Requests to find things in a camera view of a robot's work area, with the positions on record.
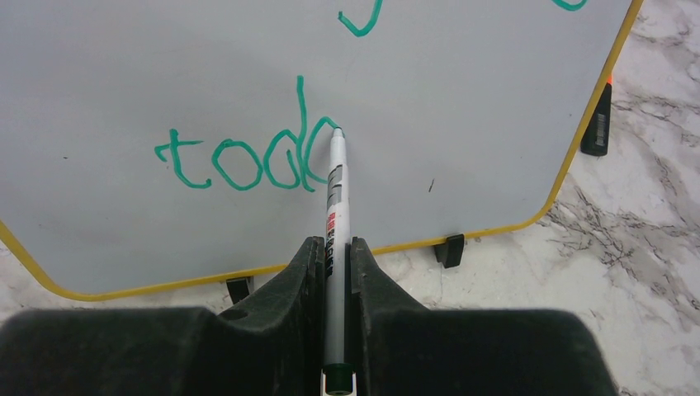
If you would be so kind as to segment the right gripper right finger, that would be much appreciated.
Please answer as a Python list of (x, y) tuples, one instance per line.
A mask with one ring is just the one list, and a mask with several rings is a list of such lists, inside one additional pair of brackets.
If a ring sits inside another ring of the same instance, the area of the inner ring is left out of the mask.
[(556, 309), (429, 309), (354, 238), (362, 395), (614, 395), (592, 333)]

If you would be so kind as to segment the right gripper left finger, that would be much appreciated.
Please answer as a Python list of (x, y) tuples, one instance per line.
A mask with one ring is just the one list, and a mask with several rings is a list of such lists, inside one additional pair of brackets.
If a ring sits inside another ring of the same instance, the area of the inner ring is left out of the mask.
[(1, 328), (4, 395), (316, 395), (323, 241), (222, 313), (28, 310)]

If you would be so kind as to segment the white green marker pen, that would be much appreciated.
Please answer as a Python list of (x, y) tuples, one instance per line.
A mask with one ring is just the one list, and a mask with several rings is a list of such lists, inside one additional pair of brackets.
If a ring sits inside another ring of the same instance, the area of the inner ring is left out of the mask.
[(348, 357), (351, 303), (349, 169), (346, 138), (339, 127), (330, 140), (325, 225), (324, 392), (350, 395), (354, 383)]

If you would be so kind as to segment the yellow framed whiteboard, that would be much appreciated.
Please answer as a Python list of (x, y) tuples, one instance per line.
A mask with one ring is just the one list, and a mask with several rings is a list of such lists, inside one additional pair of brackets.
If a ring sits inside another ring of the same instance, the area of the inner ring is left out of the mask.
[(100, 300), (276, 271), (347, 139), (377, 252), (552, 205), (638, 1), (4, 1), (1, 239)]

